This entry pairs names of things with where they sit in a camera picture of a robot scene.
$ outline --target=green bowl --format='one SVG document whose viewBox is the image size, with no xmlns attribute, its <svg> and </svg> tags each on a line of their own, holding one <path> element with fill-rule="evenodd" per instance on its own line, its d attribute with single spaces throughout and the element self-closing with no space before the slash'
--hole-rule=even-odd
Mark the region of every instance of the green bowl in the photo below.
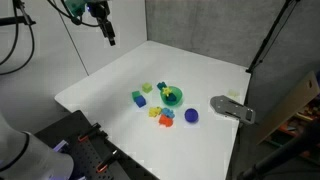
<svg viewBox="0 0 320 180">
<path fill-rule="evenodd" d="M 169 86 L 169 88 L 172 90 L 172 93 L 177 97 L 177 100 L 176 101 L 167 101 L 166 99 L 166 95 L 162 94 L 162 91 L 160 91 L 160 96 L 161 96 L 161 99 L 162 101 L 168 105 L 168 106 L 175 106 L 177 105 L 181 99 L 182 99 L 182 91 L 177 88 L 177 87 L 174 87 L 174 86 Z"/>
</svg>

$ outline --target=orange block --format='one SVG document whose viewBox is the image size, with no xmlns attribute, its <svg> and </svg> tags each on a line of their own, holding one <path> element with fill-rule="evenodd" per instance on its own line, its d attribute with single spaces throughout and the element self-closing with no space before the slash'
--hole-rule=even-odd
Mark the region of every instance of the orange block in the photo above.
<svg viewBox="0 0 320 180">
<path fill-rule="evenodd" d="M 171 127 L 173 125 L 173 120 L 162 114 L 159 119 L 159 124 Z"/>
</svg>

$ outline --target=metal bracket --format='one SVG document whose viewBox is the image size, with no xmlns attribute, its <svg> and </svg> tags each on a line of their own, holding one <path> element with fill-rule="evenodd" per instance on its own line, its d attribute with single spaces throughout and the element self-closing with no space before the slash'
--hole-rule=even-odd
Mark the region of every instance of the metal bracket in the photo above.
<svg viewBox="0 0 320 180">
<path fill-rule="evenodd" d="M 226 96 L 211 98 L 210 105 L 219 114 L 235 118 L 244 124 L 254 123 L 256 113 L 253 109 L 239 104 Z"/>
</svg>

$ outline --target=plastic toy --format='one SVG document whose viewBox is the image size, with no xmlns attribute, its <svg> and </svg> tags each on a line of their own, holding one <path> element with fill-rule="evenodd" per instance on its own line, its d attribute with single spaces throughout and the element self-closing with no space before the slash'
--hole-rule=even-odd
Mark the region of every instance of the plastic toy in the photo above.
<svg viewBox="0 0 320 180">
<path fill-rule="evenodd" d="M 152 85 L 150 83 L 144 83 L 142 85 L 142 91 L 145 93 L 149 93 L 150 91 L 152 91 Z"/>
<path fill-rule="evenodd" d="M 163 108 L 161 113 L 165 116 L 167 116 L 168 118 L 173 119 L 175 117 L 173 110 L 170 110 L 168 108 Z"/>
<path fill-rule="evenodd" d="M 159 124 L 171 127 L 173 125 L 173 120 L 162 114 L 159 119 Z"/>
<path fill-rule="evenodd" d="M 146 99 L 144 99 L 143 96 L 138 96 L 134 99 L 134 101 L 136 102 L 136 104 L 139 106 L 139 108 L 145 106 L 146 103 Z"/>
<path fill-rule="evenodd" d="M 170 93 L 169 96 L 167 97 L 167 101 L 174 102 L 176 100 L 177 100 L 177 97 L 173 93 Z"/>
<path fill-rule="evenodd" d="M 162 94 L 169 97 L 169 94 L 172 93 L 172 90 L 169 87 L 162 88 Z"/>
<path fill-rule="evenodd" d="M 132 99 L 133 99 L 133 101 L 135 101 L 135 98 L 138 97 L 138 96 L 141 96 L 141 94 L 140 94 L 139 91 L 134 91 L 134 92 L 132 92 Z"/>
<path fill-rule="evenodd" d="M 189 123 L 196 123 L 198 122 L 199 119 L 199 115 L 198 112 L 195 109 L 188 109 L 185 113 L 184 113 L 184 117 L 186 118 L 186 120 Z"/>
<path fill-rule="evenodd" d="M 167 87 L 167 85 L 166 85 L 166 83 L 164 83 L 164 82 L 160 82 L 160 83 L 158 83 L 157 87 L 158 87 L 158 89 L 161 91 L 162 88 Z"/>
<path fill-rule="evenodd" d="M 169 97 L 167 97 L 166 95 L 162 94 L 162 92 L 160 92 L 160 96 L 161 96 L 162 101 L 168 106 L 178 105 L 181 102 L 181 99 L 183 96 L 182 91 L 179 88 L 174 87 L 174 86 L 169 86 L 169 88 L 171 89 L 172 94 L 174 96 L 176 96 L 176 100 L 169 101 L 168 98 L 170 97 L 170 95 L 169 95 Z"/>
<path fill-rule="evenodd" d="M 160 107 L 151 107 L 149 109 L 149 117 L 157 117 L 161 113 L 161 108 Z"/>
</svg>

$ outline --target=white tabletop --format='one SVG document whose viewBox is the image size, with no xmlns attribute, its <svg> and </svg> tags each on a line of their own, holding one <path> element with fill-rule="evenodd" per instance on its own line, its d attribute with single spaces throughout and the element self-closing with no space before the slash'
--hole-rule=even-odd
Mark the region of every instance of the white tabletop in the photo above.
<svg viewBox="0 0 320 180">
<path fill-rule="evenodd" d="M 162 180 L 223 180 L 239 123 L 215 114 L 209 100 L 231 90 L 243 103 L 249 79 L 244 67 L 147 41 L 55 99 L 100 123 L 111 142 Z M 165 107 L 156 87 L 161 81 L 184 95 L 170 128 L 159 126 L 159 116 L 148 117 L 149 107 Z M 149 94 L 141 90 L 145 82 L 153 85 Z M 141 109 L 131 98 L 136 90 L 147 100 Z M 199 112 L 197 124 L 185 121 L 188 108 Z"/>
</svg>

